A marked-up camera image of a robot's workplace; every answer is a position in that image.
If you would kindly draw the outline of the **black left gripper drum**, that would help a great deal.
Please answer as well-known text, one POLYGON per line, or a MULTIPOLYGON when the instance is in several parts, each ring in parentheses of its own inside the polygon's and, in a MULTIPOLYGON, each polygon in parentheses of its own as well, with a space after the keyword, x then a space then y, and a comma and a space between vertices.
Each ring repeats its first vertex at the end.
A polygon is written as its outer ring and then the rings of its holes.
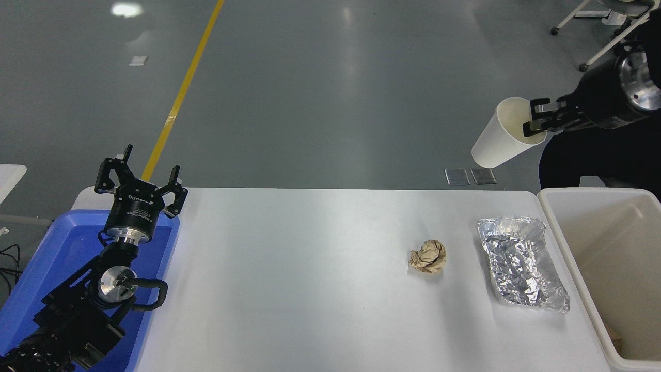
POLYGON ((165 204, 158 186, 142 180, 121 184, 114 192, 114 202, 105 224, 105 234, 132 236, 136 241, 150 241, 165 204))

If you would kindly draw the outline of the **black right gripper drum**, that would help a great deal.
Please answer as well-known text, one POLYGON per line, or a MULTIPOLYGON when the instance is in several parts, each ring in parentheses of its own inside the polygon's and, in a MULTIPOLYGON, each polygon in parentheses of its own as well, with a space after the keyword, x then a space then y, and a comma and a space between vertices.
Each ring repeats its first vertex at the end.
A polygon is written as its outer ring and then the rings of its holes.
POLYGON ((627 58, 613 58, 589 68, 571 93, 572 104, 601 129, 617 129, 647 118, 623 90, 620 72, 628 65, 627 58))

